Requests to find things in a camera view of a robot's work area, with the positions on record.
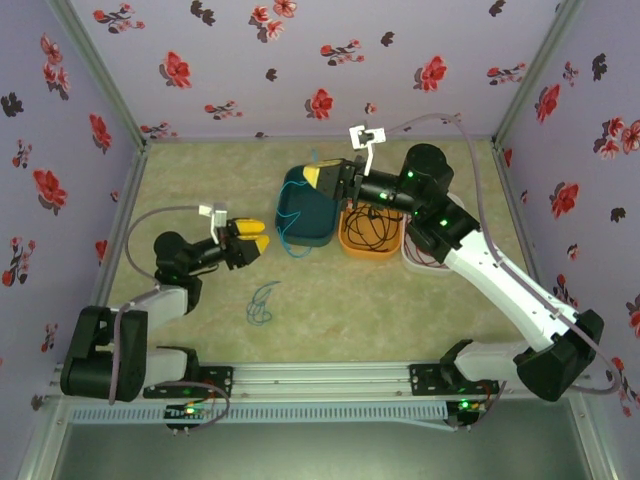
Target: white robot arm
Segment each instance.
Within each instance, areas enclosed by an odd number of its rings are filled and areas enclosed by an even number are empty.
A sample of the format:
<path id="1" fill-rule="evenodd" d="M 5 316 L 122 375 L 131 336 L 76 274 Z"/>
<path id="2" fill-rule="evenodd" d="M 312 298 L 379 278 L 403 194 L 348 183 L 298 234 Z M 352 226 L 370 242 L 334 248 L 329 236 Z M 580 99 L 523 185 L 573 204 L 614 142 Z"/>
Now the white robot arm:
<path id="1" fill-rule="evenodd" d="M 602 319 L 555 299 L 487 243 L 480 224 L 448 198 L 453 170 L 439 148 L 414 145 L 400 174 L 392 175 L 371 169 L 370 144 L 384 142 L 384 133 L 363 125 L 350 133 L 356 150 L 367 149 L 367 160 L 308 165 L 304 176 L 309 184 L 335 200 L 363 201 L 409 215 L 407 232 L 416 246 L 471 282 L 525 339 L 493 345 L 462 340 L 440 360 L 444 380 L 454 387 L 465 380 L 520 380 L 539 397 L 558 400 L 593 361 L 590 345 L 597 348 Z"/>
<path id="2" fill-rule="evenodd" d="M 210 237 L 190 244 L 176 232 L 161 234 L 153 246 L 157 270 L 151 291 L 118 308 L 82 310 L 60 376 L 64 394 L 108 398 L 113 403 L 132 401 L 151 385 L 193 381 L 189 377 L 190 370 L 197 370 L 195 351 L 177 346 L 147 351 L 149 333 L 196 307 L 200 275 L 223 262 L 230 270 L 249 265 L 269 243 L 269 237 L 261 234 L 265 225 L 258 220 L 227 220 L 223 204 L 201 205 L 197 210 L 211 217 Z M 112 343 L 113 352 L 102 348 Z"/>

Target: white bowl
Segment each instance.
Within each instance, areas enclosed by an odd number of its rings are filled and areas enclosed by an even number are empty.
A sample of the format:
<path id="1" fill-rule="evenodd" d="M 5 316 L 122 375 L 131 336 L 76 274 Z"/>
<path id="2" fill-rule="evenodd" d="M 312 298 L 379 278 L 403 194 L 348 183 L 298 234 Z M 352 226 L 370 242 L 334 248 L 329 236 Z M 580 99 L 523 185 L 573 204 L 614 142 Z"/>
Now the white bowl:
<path id="1" fill-rule="evenodd" d="M 462 200 L 460 200 L 456 195 L 449 193 L 448 197 L 457 205 L 464 208 Z M 431 255 L 427 255 L 426 253 L 418 250 L 416 244 L 413 243 L 413 240 L 411 240 L 411 237 L 409 237 L 409 233 L 407 232 L 407 223 L 409 223 L 409 220 L 410 219 L 407 215 L 405 215 L 402 220 L 403 240 L 402 247 L 400 248 L 400 251 L 402 252 L 402 264 L 410 272 L 427 273 L 431 275 L 449 275 L 451 273 L 451 269 L 449 269 L 449 267 L 437 262 Z"/>

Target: orange bowl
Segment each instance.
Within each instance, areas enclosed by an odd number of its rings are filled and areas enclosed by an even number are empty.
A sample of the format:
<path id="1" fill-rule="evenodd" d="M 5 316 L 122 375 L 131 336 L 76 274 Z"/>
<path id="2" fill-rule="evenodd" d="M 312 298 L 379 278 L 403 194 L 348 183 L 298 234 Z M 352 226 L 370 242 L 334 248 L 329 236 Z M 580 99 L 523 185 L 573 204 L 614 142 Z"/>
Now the orange bowl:
<path id="1" fill-rule="evenodd" d="M 354 214 L 351 207 L 340 213 L 338 239 L 347 255 L 386 260 L 400 250 L 404 231 L 401 213 L 388 208 L 376 209 L 365 203 L 360 203 L 358 209 L 371 211 L 373 215 L 370 218 L 366 213 Z"/>

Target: floral wallpaper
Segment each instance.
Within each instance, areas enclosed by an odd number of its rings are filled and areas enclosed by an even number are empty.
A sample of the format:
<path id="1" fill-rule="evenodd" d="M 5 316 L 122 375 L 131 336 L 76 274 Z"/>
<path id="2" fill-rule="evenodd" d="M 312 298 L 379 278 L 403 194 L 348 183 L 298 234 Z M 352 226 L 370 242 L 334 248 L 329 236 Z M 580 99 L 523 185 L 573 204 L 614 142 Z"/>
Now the floral wallpaper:
<path id="1" fill-rule="evenodd" d="M 393 128 L 434 111 L 492 135 L 559 0 L 70 3 L 142 133 L 166 140 L 346 138 L 357 122 Z M 425 134 L 457 132 L 427 122 L 400 133 Z"/>
<path id="2" fill-rule="evenodd" d="M 640 470 L 639 16 L 633 0 L 585 2 L 502 145 L 544 285 L 605 320 L 601 344 L 623 385 L 598 401 L 620 478 Z M 591 372 L 611 378 L 601 362 Z"/>
<path id="3" fill-rule="evenodd" d="M 0 477 L 16 478 L 108 255 L 134 145 L 46 3 L 6 0 L 2 12 Z M 128 13 L 105 18 L 118 28 Z"/>

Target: blue cable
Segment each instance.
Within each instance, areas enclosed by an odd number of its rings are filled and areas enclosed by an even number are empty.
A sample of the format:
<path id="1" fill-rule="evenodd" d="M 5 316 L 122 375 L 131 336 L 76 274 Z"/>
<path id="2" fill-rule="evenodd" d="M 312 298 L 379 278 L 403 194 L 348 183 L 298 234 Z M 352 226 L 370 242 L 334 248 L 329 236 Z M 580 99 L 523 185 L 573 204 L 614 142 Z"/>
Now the blue cable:
<path id="1" fill-rule="evenodd" d="M 282 197 L 282 192 L 289 185 L 296 185 L 298 187 L 303 187 L 303 186 L 307 185 L 307 182 L 294 182 L 293 180 L 289 180 L 288 182 L 285 182 L 285 184 L 280 189 L 280 194 L 278 195 L 278 198 Z M 287 243 L 287 241 L 284 239 L 284 234 L 287 232 L 287 230 L 289 230 L 289 228 L 291 228 L 291 225 L 296 223 L 296 220 L 298 220 L 298 218 L 300 218 L 301 212 L 297 211 L 297 212 L 292 212 L 292 213 L 286 213 L 285 214 L 285 213 L 280 212 L 280 210 L 278 210 L 276 208 L 276 213 L 282 218 L 291 218 L 291 221 L 287 224 L 286 227 L 284 227 L 282 229 L 280 228 L 280 226 L 276 227 L 276 231 L 278 232 L 278 236 L 280 237 L 280 243 L 282 243 L 282 246 L 284 247 L 285 251 L 290 256 L 292 256 L 293 258 L 304 258 L 307 255 L 309 255 L 309 253 L 311 253 L 311 247 L 307 247 L 307 249 L 302 253 L 293 253 L 291 251 L 291 245 L 289 245 Z"/>
<path id="2" fill-rule="evenodd" d="M 267 300 L 271 295 L 272 289 L 270 287 L 277 285 L 278 283 L 280 283 L 279 280 L 265 283 L 256 290 L 256 293 L 253 294 L 253 298 L 247 304 L 247 322 L 249 322 L 250 325 L 261 327 L 271 320 L 271 312 L 267 311 Z M 264 289 L 267 290 L 260 295 L 260 292 Z"/>

